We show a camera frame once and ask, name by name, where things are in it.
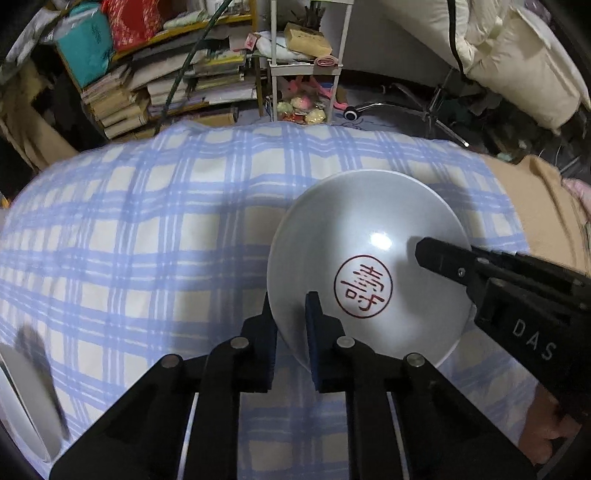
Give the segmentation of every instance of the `white shelving unit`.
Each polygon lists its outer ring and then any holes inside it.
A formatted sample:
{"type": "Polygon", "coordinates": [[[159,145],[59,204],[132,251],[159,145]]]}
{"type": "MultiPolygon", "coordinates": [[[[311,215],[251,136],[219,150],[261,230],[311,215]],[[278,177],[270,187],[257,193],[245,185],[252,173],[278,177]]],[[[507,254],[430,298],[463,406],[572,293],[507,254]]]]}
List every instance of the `white shelving unit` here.
{"type": "Polygon", "coordinates": [[[271,0],[271,84],[273,88],[273,121],[277,122],[277,77],[287,75],[332,75],[335,77],[332,89],[330,91],[329,111],[326,114],[326,123],[332,122],[332,112],[335,106],[336,88],[339,85],[340,72],[343,69],[343,53],[345,53],[345,42],[347,41],[347,31],[349,30],[349,21],[355,0],[320,0],[322,2],[331,2],[347,5],[345,12],[345,21],[343,23],[343,32],[340,36],[339,46],[339,64],[334,67],[319,67],[314,63],[303,61],[278,64],[277,63],[277,0],[271,0]]]}

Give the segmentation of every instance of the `red cloth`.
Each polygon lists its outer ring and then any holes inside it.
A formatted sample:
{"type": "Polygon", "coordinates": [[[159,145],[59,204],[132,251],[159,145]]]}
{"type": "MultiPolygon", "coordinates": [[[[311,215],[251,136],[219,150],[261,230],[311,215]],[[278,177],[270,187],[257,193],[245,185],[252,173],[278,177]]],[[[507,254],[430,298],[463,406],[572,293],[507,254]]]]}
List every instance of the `red cloth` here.
{"type": "Polygon", "coordinates": [[[116,51],[141,45],[162,29],[158,0],[104,0],[116,51]]]}

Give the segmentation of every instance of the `red circular stamp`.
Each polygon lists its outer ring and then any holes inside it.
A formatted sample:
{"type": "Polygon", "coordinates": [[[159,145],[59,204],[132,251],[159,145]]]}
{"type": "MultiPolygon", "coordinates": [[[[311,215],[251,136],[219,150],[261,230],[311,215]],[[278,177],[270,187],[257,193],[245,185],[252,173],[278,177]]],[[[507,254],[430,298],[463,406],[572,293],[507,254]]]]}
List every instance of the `red circular stamp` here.
{"type": "Polygon", "coordinates": [[[368,319],[388,306],[392,298],[392,275],[377,258],[357,255],[340,266],[333,289],[337,303],[346,313],[368,319]]]}

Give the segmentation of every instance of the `metal screw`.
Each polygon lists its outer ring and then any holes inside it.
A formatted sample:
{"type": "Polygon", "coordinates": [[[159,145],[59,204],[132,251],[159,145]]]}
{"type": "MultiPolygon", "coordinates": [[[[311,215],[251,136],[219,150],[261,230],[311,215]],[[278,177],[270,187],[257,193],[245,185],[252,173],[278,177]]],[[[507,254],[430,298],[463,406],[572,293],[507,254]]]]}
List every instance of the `metal screw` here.
{"type": "Polygon", "coordinates": [[[246,337],[234,337],[230,340],[230,346],[236,350],[242,350],[246,348],[250,342],[246,337]]]}
{"type": "Polygon", "coordinates": [[[411,367],[422,367],[425,364],[425,357],[420,353],[409,353],[406,361],[411,367]]]}
{"type": "Polygon", "coordinates": [[[351,348],[355,344],[355,340],[347,336],[338,337],[336,339],[336,344],[341,348],[351,348]]]}
{"type": "Polygon", "coordinates": [[[178,365],[178,357],[177,355],[164,355],[162,357],[162,360],[160,361],[160,365],[162,365],[164,368],[174,368],[178,365]]]}

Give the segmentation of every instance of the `green cable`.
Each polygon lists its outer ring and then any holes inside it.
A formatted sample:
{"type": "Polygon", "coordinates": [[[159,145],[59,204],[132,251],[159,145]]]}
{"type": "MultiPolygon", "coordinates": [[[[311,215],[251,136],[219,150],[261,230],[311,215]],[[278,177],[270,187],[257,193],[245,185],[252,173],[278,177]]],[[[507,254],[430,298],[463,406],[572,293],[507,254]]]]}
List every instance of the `green cable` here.
{"type": "Polygon", "coordinates": [[[173,87],[170,89],[170,92],[168,93],[168,96],[166,97],[166,103],[164,104],[162,112],[160,113],[160,118],[158,119],[158,123],[156,123],[155,135],[158,135],[158,133],[160,132],[160,128],[162,128],[162,124],[166,120],[166,116],[168,114],[168,107],[170,107],[170,103],[173,101],[173,96],[178,89],[178,84],[181,83],[181,80],[183,79],[184,73],[189,68],[189,65],[191,65],[191,60],[193,59],[193,57],[195,56],[197,51],[202,49],[202,44],[203,44],[203,41],[205,40],[205,37],[207,37],[207,34],[209,33],[209,31],[213,28],[213,26],[215,25],[217,20],[222,16],[222,13],[224,13],[226,11],[226,9],[228,8],[228,6],[230,5],[231,2],[232,2],[232,0],[224,0],[224,2],[219,6],[219,8],[213,14],[211,19],[209,19],[209,22],[207,23],[207,25],[205,26],[205,29],[203,30],[203,35],[201,35],[199,40],[197,40],[193,44],[193,48],[191,48],[191,51],[187,55],[187,58],[185,59],[183,66],[178,71],[177,77],[174,79],[173,87]]]}

